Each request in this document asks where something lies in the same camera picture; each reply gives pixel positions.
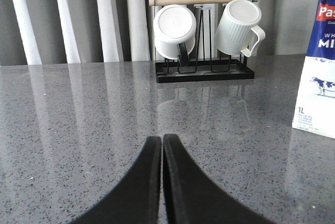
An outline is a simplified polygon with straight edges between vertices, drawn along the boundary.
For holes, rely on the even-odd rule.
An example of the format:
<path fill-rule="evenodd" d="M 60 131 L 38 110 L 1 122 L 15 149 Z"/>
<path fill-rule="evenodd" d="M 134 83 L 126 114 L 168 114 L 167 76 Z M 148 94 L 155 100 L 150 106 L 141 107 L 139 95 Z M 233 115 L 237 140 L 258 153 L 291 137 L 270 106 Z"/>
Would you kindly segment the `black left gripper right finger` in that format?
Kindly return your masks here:
<path fill-rule="evenodd" d="M 209 179 L 175 134 L 163 137 L 163 190 L 169 223 L 270 223 Z"/>

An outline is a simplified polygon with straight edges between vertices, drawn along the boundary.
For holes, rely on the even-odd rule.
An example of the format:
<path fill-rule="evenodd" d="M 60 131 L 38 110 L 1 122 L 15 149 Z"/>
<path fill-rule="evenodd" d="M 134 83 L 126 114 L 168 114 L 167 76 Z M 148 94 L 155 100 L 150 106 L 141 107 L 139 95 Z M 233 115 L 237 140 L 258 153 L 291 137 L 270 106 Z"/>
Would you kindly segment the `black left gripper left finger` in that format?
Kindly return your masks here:
<path fill-rule="evenodd" d="M 136 161 L 106 197 L 73 223 L 157 223 L 161 138 L 147 137 Z"/>

